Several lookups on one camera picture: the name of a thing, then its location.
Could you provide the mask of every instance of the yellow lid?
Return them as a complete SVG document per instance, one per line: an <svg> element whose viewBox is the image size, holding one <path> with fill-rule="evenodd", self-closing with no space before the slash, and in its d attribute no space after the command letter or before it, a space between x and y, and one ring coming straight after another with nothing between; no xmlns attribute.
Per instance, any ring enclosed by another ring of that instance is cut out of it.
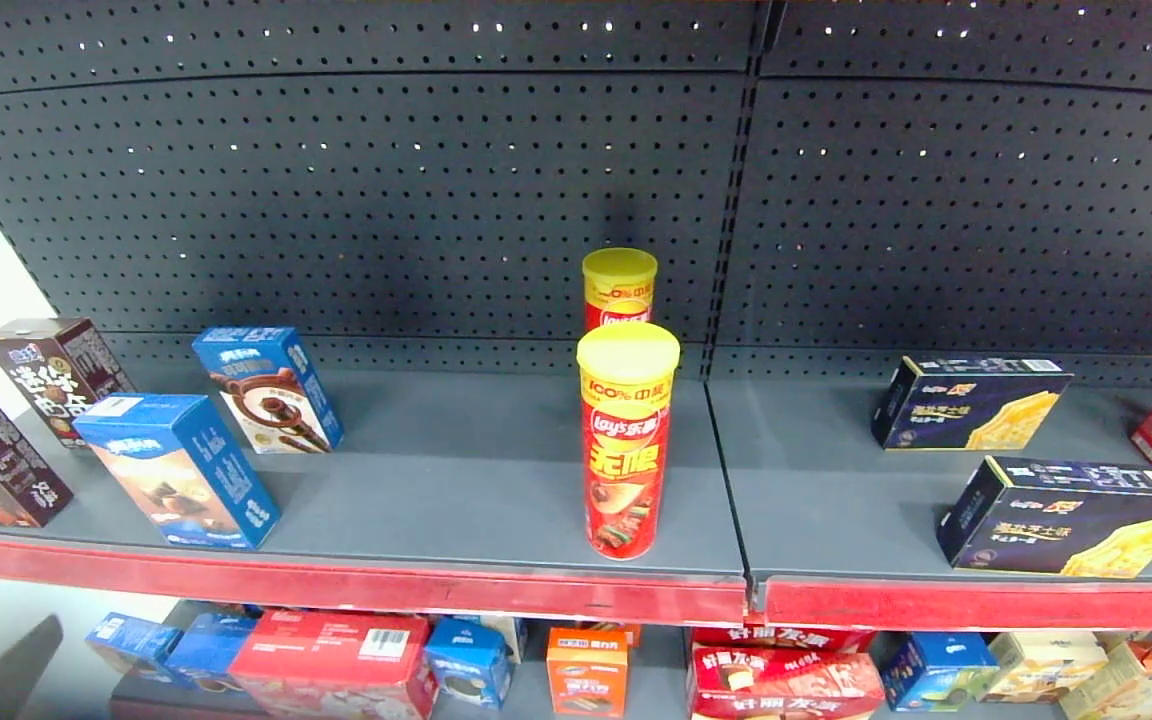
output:
<svg viewBox="0 0 1152 720"><path fill-rule="evenodd" d="M679 339L652 323L604 325L576 343L576 363L607 382L652 382L675 372L681 354Z"/></svg>
<svg viewBox="0 0 1152 720"><path fill-rule="evenodd" d="M655 276L657 262L650 252L634 247L605 247L581 262L581 272L622 283L647 282Z"/></svg>

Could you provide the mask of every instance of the red packaging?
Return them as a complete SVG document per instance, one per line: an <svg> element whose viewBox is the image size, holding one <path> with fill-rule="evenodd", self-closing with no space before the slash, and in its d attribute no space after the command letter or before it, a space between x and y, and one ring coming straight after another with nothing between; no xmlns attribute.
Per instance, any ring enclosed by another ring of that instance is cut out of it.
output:
<svg viewBox="0 0 1152 720"><path fill-rule="evenodd" d="M721 647L793 647L865 652L878 630L823 630L745 624L744 628L692 628L691 642Z"/></svg>
<svg viewBox="0 0 1152 720"><path fill-rule="evenodd" d="M426 720L438 680L418 617L270 611L229 674L274 717Z"/></svg>
<svg viewBox="0 0 1152 720"><path fill-rule="evenodd" d="M702 717L851 720L882 705L865 653L781 647L691 647L691 712Z"/></svg>

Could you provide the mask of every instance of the store shelf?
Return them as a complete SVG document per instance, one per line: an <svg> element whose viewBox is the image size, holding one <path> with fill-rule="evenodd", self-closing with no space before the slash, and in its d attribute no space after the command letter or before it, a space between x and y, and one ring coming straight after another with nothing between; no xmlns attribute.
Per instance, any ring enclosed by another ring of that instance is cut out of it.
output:
<svg viewBox="0 0 1152 720"><path fill-rule="evenodd" d="M933 528L978 452L884 452L869 435L882 385L708 384L737 524L771 623L884 629L1152 629L1152 564L1078 582L954 570ZM1144 462L1128 433L1152 389L1075 387L1024 452Z"/></svg>
<svg viewBox="0 0 1152 720"><path fill-rule="evenodd" d="M192 363L131 365L150 392L206 392ZM570 377L328 370L346 441L253 457L283 518L259 552L168 546L100 462L24 429L76 493L43 530L0 530L0 578L370 611L500 611L735 624L746 584L699 382L679 382L659 537L602 559L582 529Z"/></svg>

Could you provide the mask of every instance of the orange snack box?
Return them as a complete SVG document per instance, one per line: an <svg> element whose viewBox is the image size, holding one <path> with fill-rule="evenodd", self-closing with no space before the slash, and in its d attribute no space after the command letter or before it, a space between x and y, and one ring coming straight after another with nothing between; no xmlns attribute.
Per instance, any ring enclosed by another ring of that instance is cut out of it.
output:
<svg viewBox="0 0 1152 720"><path fill-rule="evenodd" d="M630 684L630 646L622 630L551 628L550 697L567 715L622 717Z"/></svg>

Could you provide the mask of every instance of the barcode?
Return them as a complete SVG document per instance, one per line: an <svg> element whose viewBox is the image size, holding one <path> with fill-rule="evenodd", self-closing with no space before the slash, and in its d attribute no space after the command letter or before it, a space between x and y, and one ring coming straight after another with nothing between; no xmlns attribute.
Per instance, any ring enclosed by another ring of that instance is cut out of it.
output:
<svg viewBox="0 0 1152 720"><path fill-rule="evenodd" d="M358 657L402 657L407 650L407 630L384 630L372 628L367 630L367 637L362 638L362 647L358 647Z"/></svg>
<svg viewBox="0 0 1152 720"><path fill-rule="evenodd" d="M142 400L143 397L106 397L92 406L86 415L92 415L96 418L119 418Z"/></svg>
<svg viewBox="0 0 1152 720"><path fill-rule="evenodd" d="M1033 370L1036 373L1059 373L1060 365L1052 363L1051 359L1022 359L1026 367Z"/></svg>

